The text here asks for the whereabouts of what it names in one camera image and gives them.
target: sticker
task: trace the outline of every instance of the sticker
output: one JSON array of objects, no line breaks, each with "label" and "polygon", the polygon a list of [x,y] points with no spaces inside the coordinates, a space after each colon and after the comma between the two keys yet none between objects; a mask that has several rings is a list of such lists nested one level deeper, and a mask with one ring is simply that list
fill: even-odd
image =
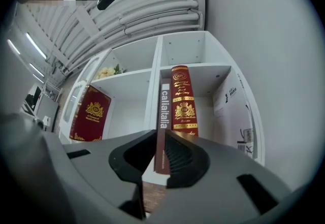
[{"label": "sticker", "polygon": [[243,136],[244,136],[244,141],[246,143],[251,143],[253,142],[253,129],[245,129],[243,131]]},{"label": "sticker", "polygon": [[239,151],[242,151],[243,153],[245,153],[245,148],[246,148],[245,144],[238,144],[238,150]]},{"label": "sticker", "polygon": [[170,89],[170,85],[169,84],[163,84],[161,86],[162,90],[169,90]]},{"label": "sticker", "polygon": [[231,88],[231,89],[229,90],[229,94],[230,94],[230,97],[231,97],[231,98],[232,98],[233,95],[236,93],[236,91],[237,91],[237,88]]},{"label": "sticker", "polygon": [[242,85],[243,90],[245,90],[245,88],[244,88],[244,84],[243,84],[243,81],[242,81],[242,79],[240,78],[239,74],[237,74],[237,77],[238,77],[238,79],[239,79],[240,84]]}]

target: ceiling light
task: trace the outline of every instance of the ceiling light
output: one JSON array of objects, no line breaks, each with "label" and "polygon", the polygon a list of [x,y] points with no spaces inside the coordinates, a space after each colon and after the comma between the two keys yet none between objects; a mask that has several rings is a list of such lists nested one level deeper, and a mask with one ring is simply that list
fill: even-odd
[{"label": "ceiling light", "polygon": [[35,74],[33,74],[33,76],[34,76],[35,78],[37,78],[40,82],[42,82],[42,83],[44,84],[44,81],[42,81],[42,80],[40,80],[38,77],[36,77]]},{"label": "ceiling light", "polygon": [[43,58],[46,59],[47,57],[46,57],[46,55],[44,54],[44,52],[42,52],[42,51],[40,50],[40,48],[36,45],[36,43],[32,40],[32,38],[29,36],[28,33],[26,33],[26,36],[27,36],[27,38],[29,39],[29,41],[31,42],[31,44],[33,44],[34,47],[38,50],[38,52],[43,56]]},{"label": "ceiling light", "polygon": [[20,52],[17,50],[17,48],[15,47],[15,45],[13,45],[13,43],[8,39],[7,40],[10,48],[13,50],[13,51],[16,51],[19,55],[20,55]]},{"label": "ceiling light", "polygon": [[41,74],[41,76],[42,77],[44,77],[44,74],[43,73],[41,73],[38,69],[36,69],[34,66],[33,66],[33,64],[29,64],[35,71],[37,71],[39,74]]}]

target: shelf board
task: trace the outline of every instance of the shelf board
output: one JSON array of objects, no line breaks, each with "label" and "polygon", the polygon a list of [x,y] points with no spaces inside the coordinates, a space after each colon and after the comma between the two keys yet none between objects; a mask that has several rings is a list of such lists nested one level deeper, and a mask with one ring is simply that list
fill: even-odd
[{"label": "shelf board", "polygon": [[184,66],[187,66],[188,68],[193,68],[193,67],[210,67],[210,66],[229,66],[229,64],[225,64],[225,63],[219,63],[219,62],[210,62],[210,63],[188,63],[188,64],[179,64],[179,65],[170,65],[170,66],[163,66],[163,67],[160,67],[160,70],[161,71],[164,71],[164,70],[171,70],[173,67],[175,66],[181,66],[181,65],[184,65]]},{"label": "shelf board", "polygon": [[150,75],[151,69],[144,69],[94,80],[91,85],[111,98],[146,100]]},{"label": "shelf board", "polygon": [[[161,76],[171,78],[174,66],[160,67]],[[194,97],[211,97],[231,68],[224,63],[190,63],[185,66],[189,70]]]}]

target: white bookshelf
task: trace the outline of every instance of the white bookshelf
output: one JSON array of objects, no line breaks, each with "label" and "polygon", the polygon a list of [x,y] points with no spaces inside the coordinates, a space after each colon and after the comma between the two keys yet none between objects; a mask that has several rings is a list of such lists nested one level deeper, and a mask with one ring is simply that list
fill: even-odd
[{"label": "white bookshelf", "polygon": [[[121,70],[127,72],[95,79],[100,69],[115,67],[117,64]],[[213,141],[218,138],[215,136],[212,95],[230,70],[236,72],[242,80],[252,115],[253,158],[264,165],[263,128],[254,96],[234,60],[207,31],[174,33],[143,39],[104,51],[89,61],[79,78],[86,78],[86,85],[92,85],[112,98],[103,139],[156,129],[160,81],[162,78],[170,78],[171,68],[176,65],[186,65],[189,68],[199,135]],[[84,71],[87,71],[89,76],[82,76]],[[144,180],[145,176],[149,179],[150,176],[159,178],[152,174],[151,170],[144,175]]]}]

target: white shelf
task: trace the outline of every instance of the white shelf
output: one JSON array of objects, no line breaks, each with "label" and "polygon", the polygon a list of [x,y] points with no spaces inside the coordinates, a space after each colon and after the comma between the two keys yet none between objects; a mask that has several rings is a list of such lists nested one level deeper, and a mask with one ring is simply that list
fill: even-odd
[{"label": "white shelf", "polygon": [[94,80],[91,85],[119,100],[142,100],[147,98],[151,69],[127,72]]}]

